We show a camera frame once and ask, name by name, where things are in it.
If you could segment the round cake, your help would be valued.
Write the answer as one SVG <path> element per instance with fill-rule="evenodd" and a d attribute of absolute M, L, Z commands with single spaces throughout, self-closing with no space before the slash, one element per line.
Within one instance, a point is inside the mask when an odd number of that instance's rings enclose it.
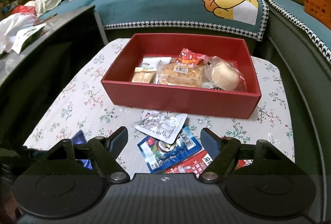
<path fill-rule="evenodd" d="M 205 76 L 214 87 L 227 91 L 247 92 L 244 76 L 232 64 L 212 56 L 205 60 L 204 66 Z"/>

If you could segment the gold foil snack packet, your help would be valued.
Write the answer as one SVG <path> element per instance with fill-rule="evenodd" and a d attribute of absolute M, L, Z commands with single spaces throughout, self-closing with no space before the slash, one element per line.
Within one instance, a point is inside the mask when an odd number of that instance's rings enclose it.
<path fill-rule="evenodd" d="M 156 72 L 156 68 L 136 67 L 131 81 L 133 83 L 152 83 Z"/>

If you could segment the blue foil snack packet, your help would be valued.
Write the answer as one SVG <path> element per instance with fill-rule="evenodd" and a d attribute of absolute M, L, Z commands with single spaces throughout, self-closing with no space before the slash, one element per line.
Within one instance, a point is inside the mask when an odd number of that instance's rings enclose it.
<path fill-rule="evenodd" d="M 75 145 L 79 145 L 79 144 L 83 144 L 83 148 L 76 148 L 74 147 L 74 151 L 75 151 L 75 157 L 76 157 L 76 161 L 79 165 L 93 170 L 92 165 L 91 165 L 91 160 L 89 159 L 89 150 L 85 147 L 87 145 L 87 140 L 85 138 L 85 135 L 83 133 L 82 130 L 79 130 L 72 138 L 72 144 Z"/>

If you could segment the red crown snack packet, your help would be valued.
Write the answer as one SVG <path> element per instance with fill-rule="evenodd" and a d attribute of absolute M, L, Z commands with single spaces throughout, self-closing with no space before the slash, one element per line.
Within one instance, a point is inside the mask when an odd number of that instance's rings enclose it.
<path fill-rule="evenodd" d="M 206 150 L 202 150 L 186 160 L 166 169 L 164 173 L 194 173 L 196 177 L 199 177 L 212 161 L 213 159 Z"/>

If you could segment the floral tablecloth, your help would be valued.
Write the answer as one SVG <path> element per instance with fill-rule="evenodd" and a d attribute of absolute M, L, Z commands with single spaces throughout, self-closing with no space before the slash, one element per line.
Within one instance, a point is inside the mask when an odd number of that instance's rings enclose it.
<path fill-rule="evenodd" d="M 142 110 L 114 105 L 101 83 L 103 75 L 127 42 L 127 39 L 116 39 L 108 43 L 73 77 L 26 140 L 27 147 L 48 150 L 78 131 L 82 131 L 86 139 L 91 139 L 109 136 L 120 126 L 125 126 L 129 138 L 118 163 L 130 175 L 148 172 L 137 146 L 144 135 L 133 127 Z M 247 144 L 265 139 L 293 160 L 292 123 L 280 72 L 266 60 L 252 58 L 252 62 L 262 97 L 249 119 L 189 115 L 187 125 L 195 137 L 199 137 L 202 128 L 209 128 L 219 136 L 231 136 Z"/>

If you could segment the blue seaweed snack packet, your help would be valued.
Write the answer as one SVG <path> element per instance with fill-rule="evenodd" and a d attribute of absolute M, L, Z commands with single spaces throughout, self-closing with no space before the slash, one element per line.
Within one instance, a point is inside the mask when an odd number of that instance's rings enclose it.
<path fill-rule="evenodd" d="M 202 149 L 200 142 L 191 134 L 188 126 L 181 129 L 172 144 L 148 135 L 137 146 L 150 173 L 164 172 Z"/>

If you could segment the white printed snack pouch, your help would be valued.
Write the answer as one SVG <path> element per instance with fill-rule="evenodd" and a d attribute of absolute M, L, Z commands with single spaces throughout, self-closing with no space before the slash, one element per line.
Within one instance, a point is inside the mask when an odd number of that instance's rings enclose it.
<path fill-rule="evenodd" d="M 173 144 L 186 119 L 186 113 L 144 110 L 141 119 L 134 123 L 133 127 L 155 139 Z"/>

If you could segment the red cardboard box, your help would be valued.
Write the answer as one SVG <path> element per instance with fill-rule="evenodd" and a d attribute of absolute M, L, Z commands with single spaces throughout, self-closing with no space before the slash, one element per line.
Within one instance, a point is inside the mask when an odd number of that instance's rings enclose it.
<path fill-rule="evenodd" d="M 238 80 L 215 86 L 204 71 L 216 56 Z M 248 119 L 261 90 L 246 42 L 181 33 L 133 35 L 102 85 L 115 105 L 195 115 Z"/>

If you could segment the bread snack red-top wrapper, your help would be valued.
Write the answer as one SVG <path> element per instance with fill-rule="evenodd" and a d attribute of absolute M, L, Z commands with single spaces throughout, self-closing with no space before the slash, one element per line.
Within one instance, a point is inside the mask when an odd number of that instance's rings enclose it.
<path fill-rule="evenodd" d="M 178 57 L 170 63 L 159 62 L 155 84 L 201 88 L 207 81 L 204 61 L 207 55 L 183 48 Z"/>

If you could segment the white packet in box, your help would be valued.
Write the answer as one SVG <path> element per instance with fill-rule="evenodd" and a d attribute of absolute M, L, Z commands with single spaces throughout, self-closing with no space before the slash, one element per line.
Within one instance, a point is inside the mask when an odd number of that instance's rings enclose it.
<path fill-rule="evenodd" d="M 155 56 L 147 56 L 144 57 L 141 62 L 141 67 L 144 69 L 156 69 L 158 67 L 159 62 L 163 62 L 165 64 L 170 63 L 171 57 L 155 57 Z"/>

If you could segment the white green paper packet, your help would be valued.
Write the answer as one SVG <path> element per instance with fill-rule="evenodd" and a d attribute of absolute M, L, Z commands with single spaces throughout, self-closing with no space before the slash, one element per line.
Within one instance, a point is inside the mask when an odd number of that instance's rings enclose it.
<path fill-rule="evenodd" d="M 12 50 L 17 54 L 22 52 L 27 46 L 29 46 L 41 36 L 42 30 L 46 25 L 46 23 L 42 23 L 19 30 L 15 36 Z"/>

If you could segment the teal lion sofa cover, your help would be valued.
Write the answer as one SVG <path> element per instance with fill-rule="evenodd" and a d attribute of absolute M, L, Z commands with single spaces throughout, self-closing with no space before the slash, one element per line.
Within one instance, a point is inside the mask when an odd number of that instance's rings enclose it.
<path fill-rule="evenodd" d="M 306 33 L 319 53 L 330 61 L 330 30 L 291 0 L 245 0 L 234 6 L 232 18 L 218 11 L 216 0 L 64 0 L 41 18 L 89 5 L 95 6 L 105 29 L 195 28 L 257 41 L 263 38 L 269 9 L 273 8 L 286 22 Z"/>

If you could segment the white plastic bag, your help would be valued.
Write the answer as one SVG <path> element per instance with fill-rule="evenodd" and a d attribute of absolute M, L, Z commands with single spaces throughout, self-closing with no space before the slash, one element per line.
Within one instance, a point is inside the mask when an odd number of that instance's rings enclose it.
<path fill-rule="evenodd" d="M 1 54 L 9 53 L 19 30 L 38 24 L 33 6 L 17 6 L 12 14 L 1 20 Z"/>

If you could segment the orange plastic basket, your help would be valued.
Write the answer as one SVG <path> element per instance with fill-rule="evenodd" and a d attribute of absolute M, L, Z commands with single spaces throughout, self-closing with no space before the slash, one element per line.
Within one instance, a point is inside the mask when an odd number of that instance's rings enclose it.
<path fill-rule="evenodd" d="M 330 0 L 304 0 L 304 11 L 330 29 Z"/>

